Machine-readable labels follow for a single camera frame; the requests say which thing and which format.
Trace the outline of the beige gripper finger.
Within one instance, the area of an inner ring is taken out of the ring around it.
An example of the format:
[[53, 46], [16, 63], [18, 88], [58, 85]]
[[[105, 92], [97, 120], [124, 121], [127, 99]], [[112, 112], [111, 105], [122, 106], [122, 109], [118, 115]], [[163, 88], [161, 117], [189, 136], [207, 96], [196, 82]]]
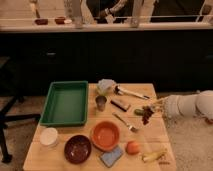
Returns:
[[164, 110], [164, 102], [165, 100], [163, 98], [157, 99], [153, 103], [149, 105], [152, 112], [162, 112]]

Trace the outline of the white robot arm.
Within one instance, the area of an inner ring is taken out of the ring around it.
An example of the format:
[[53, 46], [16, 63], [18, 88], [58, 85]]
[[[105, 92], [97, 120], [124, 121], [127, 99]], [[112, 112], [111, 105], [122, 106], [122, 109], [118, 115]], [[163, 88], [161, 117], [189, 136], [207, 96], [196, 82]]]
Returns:
[[213, 124], [213, 90], [191, 95], [169, 95], [154, 101], [150, 108], [162, 112], [167, 118], [201, 117]]

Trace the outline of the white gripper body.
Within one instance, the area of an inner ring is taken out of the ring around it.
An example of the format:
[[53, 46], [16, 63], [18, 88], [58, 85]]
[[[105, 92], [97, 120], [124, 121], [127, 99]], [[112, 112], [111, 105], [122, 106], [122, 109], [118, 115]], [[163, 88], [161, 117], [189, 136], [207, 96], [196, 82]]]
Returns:
[[178, 109], [179, 95], [170, 95], [164, 101], [164, 113], [168, 118], [178, 116], [180, 114]]

